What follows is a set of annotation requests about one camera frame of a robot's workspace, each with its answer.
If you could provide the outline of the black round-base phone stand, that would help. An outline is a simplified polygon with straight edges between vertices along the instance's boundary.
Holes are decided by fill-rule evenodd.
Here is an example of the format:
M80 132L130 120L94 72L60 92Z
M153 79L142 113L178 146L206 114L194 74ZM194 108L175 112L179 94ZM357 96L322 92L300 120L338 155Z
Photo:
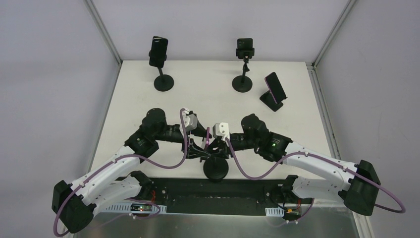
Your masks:
M228 174L229 153L226 146L214 147L205 145L204 151L208 152L208 156L201 156L200 162L204 162L203 172L205 176L212 182L221 182Z

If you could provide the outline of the purple phone with black screen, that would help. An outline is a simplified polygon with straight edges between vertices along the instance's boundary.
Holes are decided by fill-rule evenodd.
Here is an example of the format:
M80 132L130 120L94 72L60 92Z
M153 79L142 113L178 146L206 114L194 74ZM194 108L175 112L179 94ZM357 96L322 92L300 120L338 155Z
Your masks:
M206 130L206 140L205 140L205 148L208 147L208 145L210 143L210 138L211 138L210 128L207 127L207 130Z

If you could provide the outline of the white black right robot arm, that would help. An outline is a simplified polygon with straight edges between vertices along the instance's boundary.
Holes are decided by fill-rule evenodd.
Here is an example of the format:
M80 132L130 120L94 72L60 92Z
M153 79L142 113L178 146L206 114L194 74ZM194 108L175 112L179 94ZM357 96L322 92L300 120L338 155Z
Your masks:
M211 157L233 158L241 174L253 180L239 164L236 151L253 150L263 159L297 167L318 176L317 179L290 175L282 186L281 197L287 203L299 198L319 198L342 201L353 212L371 216L381 187L372 163L358 163L334 159L310 150L289 137L270 131L265 122L255 114L241 120L241 133L231 133L227 123L213 127L212 143L206 143L205 151Z

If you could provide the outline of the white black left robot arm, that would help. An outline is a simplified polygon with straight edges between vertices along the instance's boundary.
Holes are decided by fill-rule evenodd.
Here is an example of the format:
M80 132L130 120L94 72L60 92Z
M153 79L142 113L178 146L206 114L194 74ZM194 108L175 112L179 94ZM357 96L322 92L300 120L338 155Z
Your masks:
M193 155L191 135L212 137L193 111L182 108L180 123L168 125L164 110L152 108L135 131L117 152L98 168L74 181L58 182L53 189L52 210L55 213L53 233L57 238L77 233L87 227L93 218L108 206L121 200L150 197L151 183L141 171L134 169L148 162L162 169L180 167ZM180 143L183 156L175 165L163 165L150 159L158 149L158 142Z

